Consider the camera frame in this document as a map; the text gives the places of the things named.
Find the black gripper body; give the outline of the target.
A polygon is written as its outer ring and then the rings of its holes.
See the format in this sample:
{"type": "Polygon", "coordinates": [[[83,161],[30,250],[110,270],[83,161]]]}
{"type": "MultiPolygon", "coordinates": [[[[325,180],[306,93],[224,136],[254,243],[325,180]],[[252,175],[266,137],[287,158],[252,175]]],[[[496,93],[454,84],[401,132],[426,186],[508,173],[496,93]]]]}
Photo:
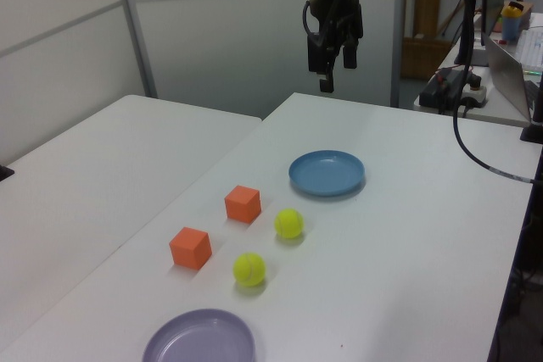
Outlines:
{"type": "Polygon", "coordinates": [[[307,10],[318,21],[318,31],[307,29],[318,46],[355,47],[361,39],[360,0],[307,0],[307,10]]]}

